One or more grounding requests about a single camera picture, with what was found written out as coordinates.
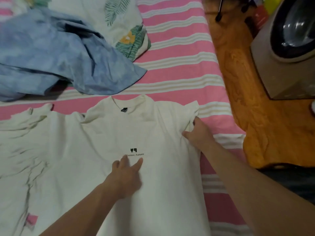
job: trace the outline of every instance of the wrinkled fabric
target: wrinkled fabric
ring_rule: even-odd
[[[85,94],[112,95],[146,72],[84,21],[36,8],[0,29],[0,101],[45,95],[60,79]]]

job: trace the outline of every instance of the white t-shirt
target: white t-shirt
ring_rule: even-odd
[[[84,115],[78,112],[63,115],[50,108],[45,105],[0,122],[0,139],[5,138],[8,129],[11,134],[15,132],[14,138],[5,139],[10,142],[6,152],[13,152],[15,146],[20,152],[16,158],[30,159],[26,161],[29,168],[22,172],[33,176],[11,182],[27,181],[29,197],[24,202],[28,207],[23,214],[38,215],[34,229],[24,227],[23,236],[42,233],[103,182],[113,161],[124,154],[131,165],[144,158],[140,169],[142,187],[131,198],[115,204],[98,236],[210,235],[200,152],[181,135],[193,128],[192,121],[199,109],[196,101],[182,106],[154,102],[140,95],[128,101],[108,97]],[[10,126],[14,122],[23,127],[16,126],[16,131],[12,131]],[[11,160],[4,162],[7,168],[14,167],[10,166]],[[11,194],[18,190],[15,187]],[[1,210],[7,204],[0,200]],[[6,207],[4,213],[10,215],[10,208]],[[0,225],[6,215],[0,212]]]

